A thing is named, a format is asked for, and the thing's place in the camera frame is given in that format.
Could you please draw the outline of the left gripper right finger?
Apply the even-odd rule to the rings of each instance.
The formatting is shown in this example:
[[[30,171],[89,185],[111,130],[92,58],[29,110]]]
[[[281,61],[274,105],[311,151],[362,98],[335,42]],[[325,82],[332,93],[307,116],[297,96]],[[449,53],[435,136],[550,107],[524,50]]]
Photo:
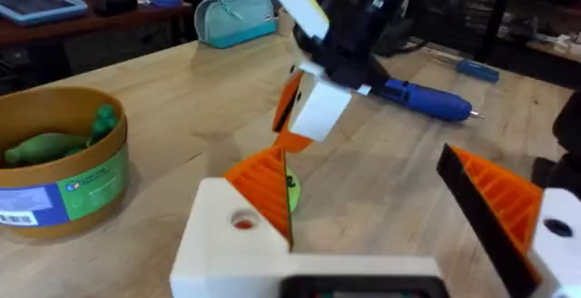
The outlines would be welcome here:
[[[580,298],[580,197],[457,146],[437,172],[512,297]]]

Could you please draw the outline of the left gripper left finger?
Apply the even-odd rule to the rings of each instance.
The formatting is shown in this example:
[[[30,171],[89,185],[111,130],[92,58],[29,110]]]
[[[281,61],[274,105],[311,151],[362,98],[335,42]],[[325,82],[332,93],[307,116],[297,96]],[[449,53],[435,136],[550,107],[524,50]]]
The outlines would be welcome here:
[[[170,274],[175,297],[275,297],[289,254],[291,207],[278,145],[203,179]]]

